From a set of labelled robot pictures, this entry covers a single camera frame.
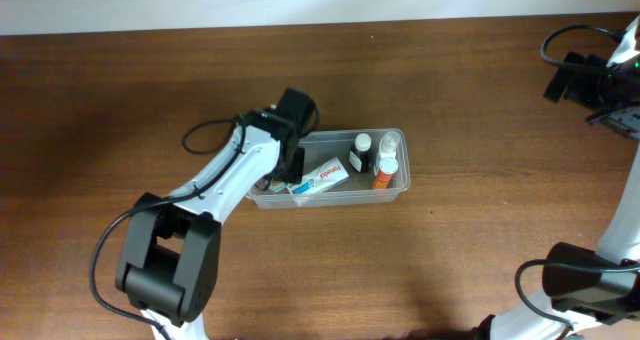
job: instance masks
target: plastic storage bin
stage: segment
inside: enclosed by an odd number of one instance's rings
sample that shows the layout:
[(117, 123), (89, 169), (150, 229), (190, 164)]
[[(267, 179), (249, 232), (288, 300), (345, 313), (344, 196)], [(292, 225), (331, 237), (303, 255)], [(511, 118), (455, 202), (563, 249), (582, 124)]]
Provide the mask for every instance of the plastic storage bin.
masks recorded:
[[(355, 171), (349, 163), (349, 148), (358, 134), (368, 134), (371, 136), (372, 161), (375, 161), (380, 139), (387, 132), (395, 132), (402, 138), (402, 142), (396, 150), (398, 171), (393, 175), (387, 189), (371, 190), (375, 181), (373, 170), (367, 173)], [(247, 197), (255, 201), (260, 208), (283, 209), (390, 202), (395, 200), (399, 193), (409, 189), (409, 185), (411, 185), (407, 142), (402, 131), (398, 129), (317, 131), (300, 140), (300, 146), (305, 148), (303, 170), (305, 174), (337, 156), (347, 169), (349, 179), (326, 192), (311, 195), (292, 195), (287, 189), (278, 193), (271, 190), (260, 191), (254, 187), (249, 191)]]

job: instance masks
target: white bottle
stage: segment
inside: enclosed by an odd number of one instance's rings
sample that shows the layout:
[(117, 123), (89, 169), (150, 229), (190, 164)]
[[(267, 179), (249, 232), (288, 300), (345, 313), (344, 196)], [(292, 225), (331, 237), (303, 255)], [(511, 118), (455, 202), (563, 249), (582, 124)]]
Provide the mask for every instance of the white bottle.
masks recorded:
[(380, 169), (380, 160), (390, 157), (396, 158), (396, 150), (400, 145), (400, 135), (394, 132), (388, 132), (384, 134), (380, 140), (380, 146), (378, 147), (378, 154), (376, 155), (376, 162), (373, 166), (373, 176), (378, 176), (378, 169)]

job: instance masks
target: white wall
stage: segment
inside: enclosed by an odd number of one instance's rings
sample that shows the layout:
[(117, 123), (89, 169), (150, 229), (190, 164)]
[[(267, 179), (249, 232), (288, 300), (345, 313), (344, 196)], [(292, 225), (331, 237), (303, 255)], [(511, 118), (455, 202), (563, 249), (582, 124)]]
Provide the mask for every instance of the white wall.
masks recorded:
[(640, 0), (0, 0), (0, 34), (640, 10)]

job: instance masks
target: bottle cap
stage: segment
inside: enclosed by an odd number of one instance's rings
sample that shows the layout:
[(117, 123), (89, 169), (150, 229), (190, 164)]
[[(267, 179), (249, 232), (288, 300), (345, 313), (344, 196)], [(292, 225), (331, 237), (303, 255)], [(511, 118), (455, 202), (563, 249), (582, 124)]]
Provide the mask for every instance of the bottle cap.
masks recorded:
[(393, 175), (398, 171), (398, 160), (394, 158), (384, 158), (380, 160), (380, 171), (386, 175)]
[(380, 152), (395, 154), (400, 141), (400, 135), (394, 132), (386, 133), (382, 140), (380, 140)]
[(367, 151), (371, 148), (371, 137), (367, 134), (356, 136), (356, 149), (358, 151)]

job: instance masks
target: wooden surface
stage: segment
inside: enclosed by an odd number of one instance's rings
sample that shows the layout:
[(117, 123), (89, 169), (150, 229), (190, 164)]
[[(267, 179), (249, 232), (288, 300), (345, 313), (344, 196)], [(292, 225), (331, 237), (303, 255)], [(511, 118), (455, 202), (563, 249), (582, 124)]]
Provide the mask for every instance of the wooden surface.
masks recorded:
[[(0, 38), (0, 336), (150, 339), (87, 281), (95, 241), (145, 191), (166, 194), (208, 157), (190, 126), (308, 92), (321, 129), (398, 127), (412, 184), (389, 204), (258, 209), (223, 230), (212, 339), (381, 339), (467, 330), (519, 303), (518, 265), (559, 241), (594, 248), (637, 148), (542, 99), (538, 48), (576, 23), (632, 14), (199, 29)], [(575, 33), (569, 49), (608, 57)], [(226, 129), (201, 134), (214, 144)], [(125, 227), (98, 269), (114, 288)], [(540, 284), (526, 276), (527, 291)], [(590, 339), (635, 338), (624, 322)]]

